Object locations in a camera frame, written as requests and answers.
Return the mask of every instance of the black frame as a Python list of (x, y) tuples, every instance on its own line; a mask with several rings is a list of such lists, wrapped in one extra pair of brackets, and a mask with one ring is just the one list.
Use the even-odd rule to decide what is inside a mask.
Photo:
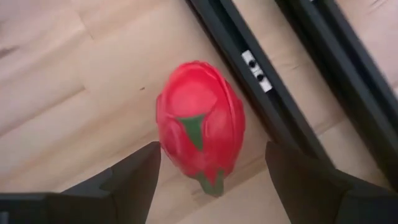
[(395, 192), (273, 142), (267, 144), (266, 162), (291, 224), (398, 223)]
[(152, 142), (62, 193), (0, 194), (0, 224), (145, 223), (160, 160)]
[(333, 0), (275, 0), (398, 190), (398, 102)]
[[(300, 149), (306, 155), (333, 167), (323, 146), (233, 2), (187, 2), (265, 122), (271, 137), (280, 144)], [(247, 52), (252, 60), (243, 56)]]

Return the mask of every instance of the red flower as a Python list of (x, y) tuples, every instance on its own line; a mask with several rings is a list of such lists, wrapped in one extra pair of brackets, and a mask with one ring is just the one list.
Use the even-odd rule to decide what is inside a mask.
[(156, 110), (166, 154), (207, 194), (220, 196), (245, 129), (242, 101), (228, 82), (207, 63), (183, 64), (171, 74)]

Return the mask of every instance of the black bolt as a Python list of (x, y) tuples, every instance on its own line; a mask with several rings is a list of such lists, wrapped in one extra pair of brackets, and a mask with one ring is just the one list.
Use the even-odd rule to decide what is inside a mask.
[(257, 80), (259, 80), (259, 82), (262, 82), (264, 79), (265, 79), (264, 75), (257, 76)]
[(254, 68), (256, 65), (257, 65), (257, 63), (256, 63), (255, 60), (251, 60), (251, 61), (249, 62), (249, 66), (250, 66), (251, 68)]

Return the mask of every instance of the black rod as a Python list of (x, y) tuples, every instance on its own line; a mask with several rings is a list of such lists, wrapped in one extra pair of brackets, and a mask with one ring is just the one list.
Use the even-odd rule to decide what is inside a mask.
[(331, 0), (275, 0), (398, 190), (398, 105), (380, 71)]
[(187, 0), (271, 137), (333, 166), (231, 0)]

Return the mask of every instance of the wood grain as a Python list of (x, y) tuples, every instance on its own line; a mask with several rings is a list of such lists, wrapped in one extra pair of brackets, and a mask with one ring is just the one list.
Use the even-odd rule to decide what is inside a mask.
[[(276, 3), (234, 2), (337, 168), (388, 187)], [(338, 2), (398, 87), (397, 1)], [(191, 60), (244, 99), (184, 0), (0, 1), (0, 191), (60, 192), (156, 140), (155, 99)], [(288, 223), (264, 162), (269, 137), (247, 100), (244, 110), (225, 196), (205, 195), (163, 154), (148, 223)]]

